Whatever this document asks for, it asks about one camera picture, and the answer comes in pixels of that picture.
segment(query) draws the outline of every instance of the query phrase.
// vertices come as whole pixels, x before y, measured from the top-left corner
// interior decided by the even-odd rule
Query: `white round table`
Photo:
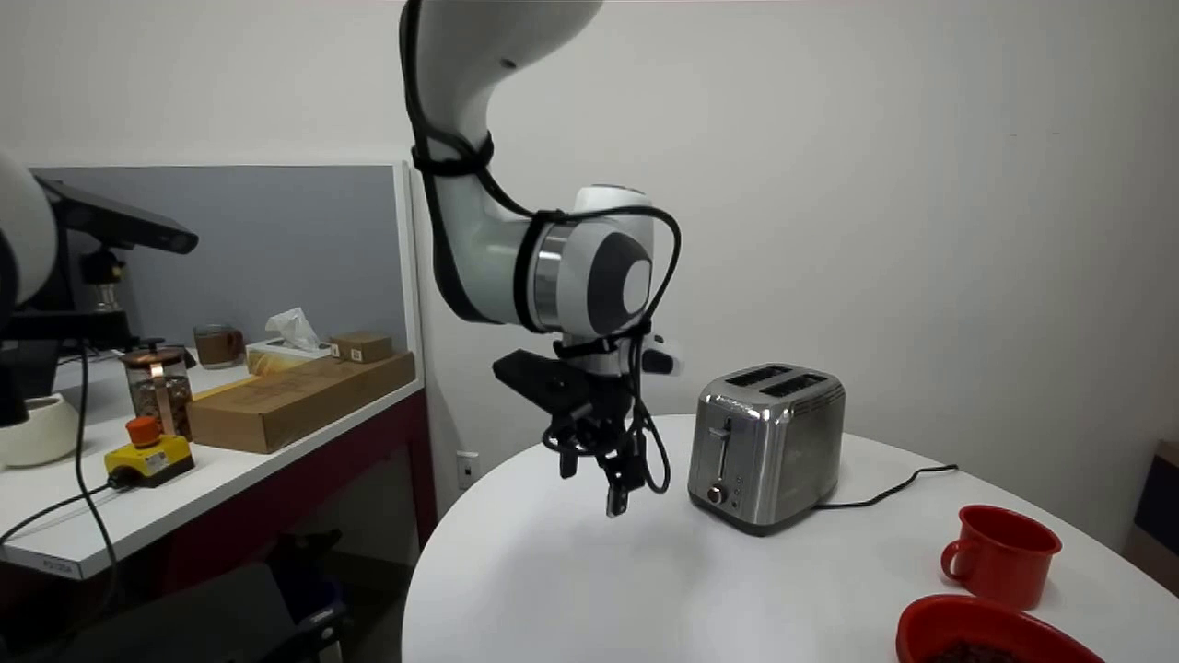
[[[408,586],[407,663],[874,663],[898,610],[961,593],[939,575],[961,505],[1008,505],[1062,532],[1031,610],[1110,663],[1177,663],[1179,600],[1067,519],[966,471],[922,475],[874,509],[816,510],[749,537],[688,505],[693,417],[660,417],[674,483],[606,516],[593,459],[558,475],[543,446],[475,483]],[[832,501],[874,497],[933,459],[844,438]]]

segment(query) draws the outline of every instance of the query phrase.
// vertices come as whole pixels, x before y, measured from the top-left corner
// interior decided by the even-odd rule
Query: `red bowl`
[[[1020,663],[1102,663],[1062,629],[976,598],[925,598],[898,616],[897,656],[904,663],[939,659],[1020,659]]]

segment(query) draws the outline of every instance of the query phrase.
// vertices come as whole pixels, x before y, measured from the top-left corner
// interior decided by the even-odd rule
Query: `white wall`
[[[0,3],[0,144],[401,154],[389,3]],[[1118,541],[1179,421],[1172,63],[1169,0],[629,0],[503,88],[499,171],[536,206],[628,180],[682,217],[660,410],[739,364],[832,368],[853,429]],[[546,342],[424,309],[451,501],[455,446],[537,434],[491,359]]]

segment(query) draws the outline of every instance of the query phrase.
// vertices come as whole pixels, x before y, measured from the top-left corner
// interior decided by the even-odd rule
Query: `toaster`
[[[697,405],[688,497],[749,532],[773,532],[832,497],[844,383],[762,364],[708,383]]]

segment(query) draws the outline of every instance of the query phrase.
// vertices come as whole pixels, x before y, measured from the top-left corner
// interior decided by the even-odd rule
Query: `gray cubicle partition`
[[[191,338],[197,322],[263,335],[304,305],[321,335],[346,327],[408,338],[391,167],[152,167],[39,170],[198,237],[191,255],[131,250],[131,309],[143,338]]]

